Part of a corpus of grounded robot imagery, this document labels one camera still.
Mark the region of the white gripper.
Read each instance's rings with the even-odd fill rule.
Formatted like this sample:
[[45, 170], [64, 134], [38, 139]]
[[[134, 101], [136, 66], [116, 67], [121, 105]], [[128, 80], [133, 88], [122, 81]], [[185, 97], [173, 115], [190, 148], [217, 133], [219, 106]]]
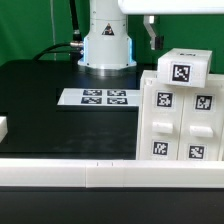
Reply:
[[124, 14], [144, 14], [143, 25], [152, 50], [162, 50], [164, 37], [156, 31], [160, 14], [224, 14], [224, 0], [118, 0]]

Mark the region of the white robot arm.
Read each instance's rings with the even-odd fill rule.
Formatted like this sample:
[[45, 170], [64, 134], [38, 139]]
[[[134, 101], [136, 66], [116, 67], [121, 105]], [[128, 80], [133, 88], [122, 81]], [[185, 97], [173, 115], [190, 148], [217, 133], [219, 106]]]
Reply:
[[143, 15], [152, 50], [162, 47], [162, 38], [152, 24], [157, 15], [224, 14], [224, 0], [89, 0], [90, 30], [83, 40], [78, 65], [97, 76], [117, 76], [136, 66], [132, 39], [127, 34], [127, 16]]

